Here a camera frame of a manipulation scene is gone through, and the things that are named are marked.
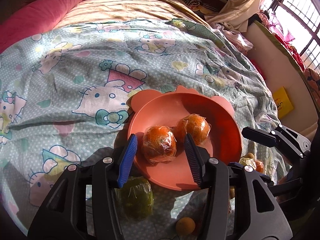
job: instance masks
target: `window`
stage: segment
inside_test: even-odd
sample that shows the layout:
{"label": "window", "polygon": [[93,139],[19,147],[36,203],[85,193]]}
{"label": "window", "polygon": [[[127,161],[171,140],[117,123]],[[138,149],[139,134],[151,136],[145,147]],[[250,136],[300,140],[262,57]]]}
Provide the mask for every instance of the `window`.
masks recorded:
{"label": "window", "polygon": [[262,10],[272,9],[286,26],[306,67],[320,73],[320,15],[312,0],[265,0]]}

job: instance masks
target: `pink blanket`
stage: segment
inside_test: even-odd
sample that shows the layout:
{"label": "pink blanket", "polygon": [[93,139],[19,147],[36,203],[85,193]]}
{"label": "pink blanket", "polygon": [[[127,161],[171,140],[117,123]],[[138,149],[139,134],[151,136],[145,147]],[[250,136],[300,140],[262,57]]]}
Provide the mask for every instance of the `pink blanket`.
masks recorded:
{"label": "pink blanket", "polygon": [[0,26],[0,53],[29,36],[52,30],[82,0],[32,1]]}

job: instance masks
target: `bed sheet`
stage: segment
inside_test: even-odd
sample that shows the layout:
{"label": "bed sheet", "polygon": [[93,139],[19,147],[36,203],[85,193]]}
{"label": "bed sheet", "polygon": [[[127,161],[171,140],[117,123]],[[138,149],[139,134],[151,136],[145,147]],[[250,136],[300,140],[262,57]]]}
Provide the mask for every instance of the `bed sheet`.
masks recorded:
{"label": "bed sheet", "polygon": [[83,22],[102,22],[106,19],[127,21],[134,18],[184,18],[209,26],[178,0],[86,0],[70,10],[55,29]]}
{"label": "bed sheet", "polygon": [[[132,115],[128,100],[141,90],[183,85],[223,96],[240,129],[270,131],[279,123],[271,92],[250,61],[219,31],[192,21],[69,25],[17,42],[0,60],[1,201],[25,234],[67,165],[92,165],[124,144]],[[264,162],[274,181],[284,175],[274,149],[243,139],[242,154],[247,152]],[[138,224],[121,221],[126,240],[179,239],[177,219],[201,219],[206,190],[151,187],[153,215]],[[93,234],[90,187],[86,198]]]}

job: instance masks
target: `metal screw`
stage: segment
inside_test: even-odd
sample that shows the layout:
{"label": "metal screw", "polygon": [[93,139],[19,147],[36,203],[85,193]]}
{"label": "metal screw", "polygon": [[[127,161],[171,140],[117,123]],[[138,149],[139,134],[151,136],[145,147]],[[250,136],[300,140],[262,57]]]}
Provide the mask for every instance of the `metal screw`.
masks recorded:
{"label": "metal screw", "polygon": [[216,158],[210,158],[209,162],[212,163],[212,164],[218,164],[219,161]]}
{"label": "metal screw", "polygon": [[309,144],[308,144],[307,142],[303,142],[303,147],[304,147],[307,151],[310,150],[310,146],[309,146]]}
{"label": "metal screw", "polygon": [[253,168],[249,165],[246,165],[244,166],[244,169],[247,171],[247,172],[252,172],[253,171]]}
{"label": "metal screw", "polygon": [[104,163],[111,163],[111,162],[112,162],[112,158],[111,158],[111,157],[105,157],[105,158],[103,159],[103,162],[104,162]]}
{"label": "metal screw", "polygon": [[71,164],[68,166],[68,171],[75,171],[77,166],[75,164]]}

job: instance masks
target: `plastic-wrapped green fruit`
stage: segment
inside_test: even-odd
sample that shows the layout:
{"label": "plastic-wrapped green fruit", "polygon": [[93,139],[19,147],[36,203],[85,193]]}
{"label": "plastic-wrapped green fruit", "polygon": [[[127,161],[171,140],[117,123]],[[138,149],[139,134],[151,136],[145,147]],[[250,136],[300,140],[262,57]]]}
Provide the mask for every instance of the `plastic-wrapped green fruit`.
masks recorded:
{"label": "plastic-wrapped green fruit", "polygon": [[129,179],[116,190],[116,194],[121,211],[128,220],[142,221],[152,214],[153,193],[145,178]]}

